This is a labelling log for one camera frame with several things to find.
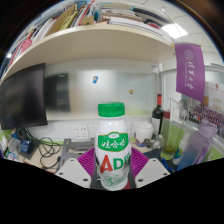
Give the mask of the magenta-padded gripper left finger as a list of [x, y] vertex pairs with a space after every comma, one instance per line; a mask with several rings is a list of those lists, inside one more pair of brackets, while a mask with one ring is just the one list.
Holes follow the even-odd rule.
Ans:
[[55, 175], [83, 188], [95, 188], [97, 186], [95, 149], [88, 150], [79, 158], [69, 158]]

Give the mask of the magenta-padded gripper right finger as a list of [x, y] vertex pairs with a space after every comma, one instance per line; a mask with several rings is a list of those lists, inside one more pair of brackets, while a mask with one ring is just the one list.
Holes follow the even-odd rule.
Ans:
[[132, 148], [128, 189], [146, 186], [169, 175], [169, 171], [157, 158], [148, 158], [139, 150]]

